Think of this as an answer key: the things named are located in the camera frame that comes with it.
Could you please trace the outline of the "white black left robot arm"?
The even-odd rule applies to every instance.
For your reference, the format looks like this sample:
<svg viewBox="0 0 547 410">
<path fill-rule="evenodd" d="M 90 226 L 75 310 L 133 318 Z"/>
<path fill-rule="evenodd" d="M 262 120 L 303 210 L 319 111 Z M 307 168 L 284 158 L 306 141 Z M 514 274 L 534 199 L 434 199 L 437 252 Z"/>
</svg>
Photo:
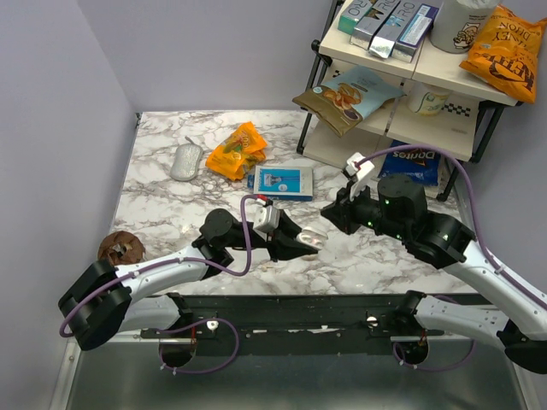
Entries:
<svg viewBox="0 0 547 410">
<path fill-rule="evenodd" d="M 121 331 L 160 328 L 181 337 L 189 329 L 188 314 L 172 298 L 155 301 L 154 294 L 226 272 L 233 262 L 230 249 L 265 249 L 271 261 L 290 261 L 317 254 L 326 239 L 272 205 L 259 208 L 255 221 L 237 220 L 217 208 L 207 215 L 199 237 L 170 255 L 132 265 L 91 263 L 58 302 L 63 315 L 59 333 L 75 337 L 84 351 Z"/>
</svg>

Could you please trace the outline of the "white earbud charging case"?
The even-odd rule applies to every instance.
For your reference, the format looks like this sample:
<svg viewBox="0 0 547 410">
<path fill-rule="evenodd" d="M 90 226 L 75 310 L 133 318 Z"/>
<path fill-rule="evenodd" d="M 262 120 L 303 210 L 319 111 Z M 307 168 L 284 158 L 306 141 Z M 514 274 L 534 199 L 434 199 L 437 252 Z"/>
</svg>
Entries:
<svg viewBox="0 0 547 410">
<path fill-rule="evenodd" d="M 299 243 L 305 244 L 317 251 L 324 248 L 327 240 L 328 235 L 324 231 L 316 229 L 312 226 L 304 227 L 297 235 L 297 241 Z"/>
</svg>

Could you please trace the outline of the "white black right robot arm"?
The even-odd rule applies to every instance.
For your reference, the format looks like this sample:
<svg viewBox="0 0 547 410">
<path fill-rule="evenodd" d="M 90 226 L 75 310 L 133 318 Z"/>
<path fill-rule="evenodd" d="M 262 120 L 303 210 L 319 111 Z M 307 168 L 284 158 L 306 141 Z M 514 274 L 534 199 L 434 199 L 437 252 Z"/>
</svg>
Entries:
<svg viewBox="0 0 547 410">
<path fill-rule="evenodd" d="M 344 187 L 321 215 L 346 234 L 365 227 L 400 241 L 415 259 L 459 278 L 493 306 L 465 306 L 409 290 L 381 326 L 396 337 L 427 331 L 468 337 L 502 350 L 530 372 L 544 374 L 545 295 L 514 272 L 502 273 L 488 261 L 475 233 L 460 220 L 428 210 L 423 187 L 410 177 L 388 176 L 377 189 L 377 199 L 369 189 L 352 198 L 350 187 Z M 526 290 L 532 294 L 526 296 Z"/>
</svg>

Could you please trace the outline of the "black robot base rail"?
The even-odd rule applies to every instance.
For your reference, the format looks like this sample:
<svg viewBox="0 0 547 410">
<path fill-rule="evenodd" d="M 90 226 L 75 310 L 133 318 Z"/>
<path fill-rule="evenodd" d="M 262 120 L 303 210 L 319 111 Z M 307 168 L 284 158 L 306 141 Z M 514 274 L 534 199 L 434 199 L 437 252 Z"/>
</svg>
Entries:
<svg viewBox="0 0 547 410">
<path fill-rule="evenodd" d="M 141 332 L 163 346 L 196 342 L 197 353 L 240 355 L 389 354 L 395 341 L 423 343 L 426 331 L 404 295 L 178 296 L 173 334 Z"/>
</svg>

